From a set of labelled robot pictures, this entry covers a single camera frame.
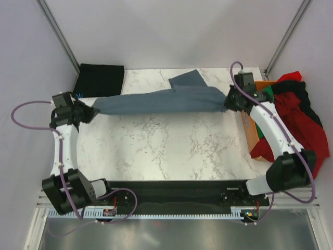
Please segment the blue-grey t shirt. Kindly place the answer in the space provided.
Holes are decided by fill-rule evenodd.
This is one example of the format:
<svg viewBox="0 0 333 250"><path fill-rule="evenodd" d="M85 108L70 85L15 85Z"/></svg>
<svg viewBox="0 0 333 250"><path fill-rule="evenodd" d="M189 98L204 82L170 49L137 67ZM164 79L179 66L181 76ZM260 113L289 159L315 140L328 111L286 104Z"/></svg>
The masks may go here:
<svg viewBox="0 0 333 250"><path fill-rule="evenodd" d="M226 96L208 86L198 70L170 78L171 88L145 94L100 97L92 107L104 115L225 112Z"/></svg>

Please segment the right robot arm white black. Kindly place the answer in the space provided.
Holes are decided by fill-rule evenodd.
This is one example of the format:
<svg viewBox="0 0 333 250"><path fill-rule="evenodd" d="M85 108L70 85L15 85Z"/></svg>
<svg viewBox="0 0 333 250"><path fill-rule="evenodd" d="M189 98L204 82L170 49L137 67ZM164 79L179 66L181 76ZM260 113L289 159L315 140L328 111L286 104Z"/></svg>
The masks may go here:
<svg viewBox="0 0 333 250"><path fill-rule="evenodd" d="M238 192L239 201L252 204L257 195L285 192L294 188L311 186L315 197L312 172L316 155L292 136L280 118L272 98L265 91L258 91L251 73L239 72L231 75L233 84L224 102L232 111L243 111L259 125L267 140L274 161L266 174L247 180L246 187Z"/></svg>

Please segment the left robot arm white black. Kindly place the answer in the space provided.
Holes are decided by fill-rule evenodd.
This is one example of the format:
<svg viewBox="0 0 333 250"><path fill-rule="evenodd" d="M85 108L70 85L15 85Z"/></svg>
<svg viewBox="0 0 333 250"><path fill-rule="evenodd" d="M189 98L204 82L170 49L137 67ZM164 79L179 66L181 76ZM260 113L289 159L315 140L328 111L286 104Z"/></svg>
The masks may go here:
<svg viewBox="0 0 333 250"><path fill-rule="evenodd" d="M52 97L55 108L49 128L54 142L54 164L49 178L42 181L42 190L60 215L74 212L82 219L79 209L96 200L103 205L112 203L114 192L106 179L90 181L78 167L77 142L81 123L90 123L99 110L87 106L72 92Z"/></svg>

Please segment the green t shirt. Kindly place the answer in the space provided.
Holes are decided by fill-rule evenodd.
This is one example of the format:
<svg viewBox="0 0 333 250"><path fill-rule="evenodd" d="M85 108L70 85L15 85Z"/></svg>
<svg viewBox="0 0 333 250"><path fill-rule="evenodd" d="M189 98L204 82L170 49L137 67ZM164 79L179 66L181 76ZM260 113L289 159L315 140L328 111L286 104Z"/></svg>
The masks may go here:
<svg viewBox="0 0 333 250"><path fill-rule="evenodd" d="M274 94L273 94L273 90L272 90L271 86L269 85L269 86L265 87L263 90L270 96L270 99L274 102ZM259 139L263 138L264 134L263 134L262 130L260 129L260 127L257 124L255 124L255 125L256 125L256 129L257 129L258 138Z"/></svg>

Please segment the folded black t shirt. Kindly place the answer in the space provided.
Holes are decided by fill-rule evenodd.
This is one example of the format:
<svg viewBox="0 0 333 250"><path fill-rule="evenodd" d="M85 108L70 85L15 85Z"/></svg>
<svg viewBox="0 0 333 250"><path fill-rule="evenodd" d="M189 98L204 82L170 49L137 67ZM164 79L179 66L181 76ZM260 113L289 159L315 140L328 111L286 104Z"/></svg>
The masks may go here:
<svg viewBox="0 0 333 250"><path fill-rule="evenodd" d="M120 65L81 64L73 93L78 98L120 95L125 69Z"/></svg>

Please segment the orange plastic basket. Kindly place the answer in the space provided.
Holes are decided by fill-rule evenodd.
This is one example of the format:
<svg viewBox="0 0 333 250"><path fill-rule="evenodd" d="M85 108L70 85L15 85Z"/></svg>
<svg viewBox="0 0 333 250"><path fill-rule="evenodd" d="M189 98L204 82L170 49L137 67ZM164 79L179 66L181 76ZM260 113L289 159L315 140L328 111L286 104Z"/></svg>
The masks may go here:
<svg viewBox="0 0 333 250"><path fill-rule="evenodd" d="M276 81L255 81L254 82L257 90L262 90L265 87L268 87L270 85L274 85ZM257 128L255 125L255 122L252 120L252 118L244 111L241 112L241 118L242 118L242 124L245 131L248 151L251 153L255 145L260 140L258 137Z"/></svg>

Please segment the red t shirt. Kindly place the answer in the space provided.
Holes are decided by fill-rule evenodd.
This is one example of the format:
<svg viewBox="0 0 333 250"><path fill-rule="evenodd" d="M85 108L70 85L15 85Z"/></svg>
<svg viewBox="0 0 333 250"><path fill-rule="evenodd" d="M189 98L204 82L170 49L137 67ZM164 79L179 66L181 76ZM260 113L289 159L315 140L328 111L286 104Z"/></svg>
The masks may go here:
<svg viewBox="0 0 333 250"><path fill-rule="evenodd" d="M295 71L280 77L276 81L294 80L302 82L300 72ZM305 150L313 150L316 154L316 164L313 177L316 178L323 162L330 157L327 137L323 127L320 127L311 118L305 115L298 107L286 102L282 97L274 94L275 108L292 136L304 147Z"/></svg>

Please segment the black t shirt in basket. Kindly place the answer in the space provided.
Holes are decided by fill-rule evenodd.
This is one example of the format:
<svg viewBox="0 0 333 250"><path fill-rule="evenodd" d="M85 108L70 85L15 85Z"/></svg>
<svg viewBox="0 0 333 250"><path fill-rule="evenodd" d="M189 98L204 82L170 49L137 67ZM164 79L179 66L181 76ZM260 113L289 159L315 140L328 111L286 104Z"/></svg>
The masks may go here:
<svg viewBox="0 0 333 250"><path fill-rule="evenodd" d="M323 127L319 116L311 107L309 94L305 89L304 81L298 82L294 80L285 80L275 83L271 86L272 91L278 97L282 97L286 102L292 105L298 105L299 109L316 122L320 127Z"/></svg>

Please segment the right aluminium frame post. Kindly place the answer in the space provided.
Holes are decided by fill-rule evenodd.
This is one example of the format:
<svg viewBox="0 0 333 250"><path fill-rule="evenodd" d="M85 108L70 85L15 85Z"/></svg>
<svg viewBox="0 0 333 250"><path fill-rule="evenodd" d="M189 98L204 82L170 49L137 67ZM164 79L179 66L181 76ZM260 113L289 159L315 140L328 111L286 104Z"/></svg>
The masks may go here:
<svg viewBox="0 0 333 250"><path fill-rule="evenodd" d="M261 72L263 75L268 79L269 74L273 70L274 66L276 65L279 57L281 56L283 50L285 49L286 45L288 44L289 40L291 39L293 33L295 32L297 26L301 22L304 14L306 13L307 9L309 8L312 0L302 0L301 4L299 5L296 13L294 14L288 28L286 29L283 37L281 38L277 48L275 49L273 56L269 60L267 66Z"/></svg>

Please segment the aluminium frame post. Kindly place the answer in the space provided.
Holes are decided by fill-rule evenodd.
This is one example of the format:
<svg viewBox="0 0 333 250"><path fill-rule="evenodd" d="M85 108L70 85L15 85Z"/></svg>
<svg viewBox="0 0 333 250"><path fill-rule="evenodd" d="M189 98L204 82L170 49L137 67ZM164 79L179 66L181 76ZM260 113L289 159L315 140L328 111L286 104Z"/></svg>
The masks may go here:
<svg viewBox="0 0 333 250"><path fill-rule="evenodd" d="M74 67L77 73L80 73L80 64L78 63L72 49L70 48L69 43L67 42L58 22L56 21L50 7L48 6L45 0L36 0L39 8L41 9L44 17L46 18L47 22L49 23L53 33L55 34L57 40L59 41L61 47L63 48L64 52L66 53L68 59L70 60L72 66Z"/></svg>
<svg viewBox="0 0 333 250"><path fill-rule="evenodd" d="M296 13L294 14L288 28L286 29L283 37L281 38L277 48L275 49L273 56L269 60L267 66L261 72L263 75L268 79L269 74L273 70L274 66L276 65L279 57L281 56L283 50L285 49L286 45L288 44L289 40L291 39L293 33L295 32L297 26L301 22L304 14L306 13L307 9L309 8L312 0L302 0L301 4L299 5Z"/></svg>

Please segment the left aluminium frame post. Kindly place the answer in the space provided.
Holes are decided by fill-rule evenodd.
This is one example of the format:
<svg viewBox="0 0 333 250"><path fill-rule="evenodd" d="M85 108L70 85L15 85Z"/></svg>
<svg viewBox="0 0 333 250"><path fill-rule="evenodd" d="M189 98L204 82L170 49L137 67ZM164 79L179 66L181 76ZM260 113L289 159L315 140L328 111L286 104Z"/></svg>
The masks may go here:
<svg viewBox="0 0 333 250"><path fill-rule="evenodd" d="M74 67L77 73L80 73L80 64L78 63L72 49L70 48L69 43L67 42L58 22L56 21L50 7L48 6L45 0L36 0L39 8L41 9L44 17L46 18L47 22L49 23L53 33L55 34L57 40L59 41L61 47L63 48L64 52L66 53L68 59L70 60L72 66Z"/></svg>

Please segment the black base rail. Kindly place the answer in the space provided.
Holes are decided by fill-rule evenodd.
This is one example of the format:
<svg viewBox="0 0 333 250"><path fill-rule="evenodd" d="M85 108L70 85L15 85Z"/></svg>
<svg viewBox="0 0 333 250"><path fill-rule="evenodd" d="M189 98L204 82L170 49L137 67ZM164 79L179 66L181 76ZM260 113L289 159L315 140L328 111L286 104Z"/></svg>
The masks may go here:
<svg viewBox="0 0 333 250"><path fill-rule="evenodd" d="M121 214L226 214L231 207L264 207L263 194L249 195L244 180L108 181L115 194L96 206L116 205Z"/></svg>

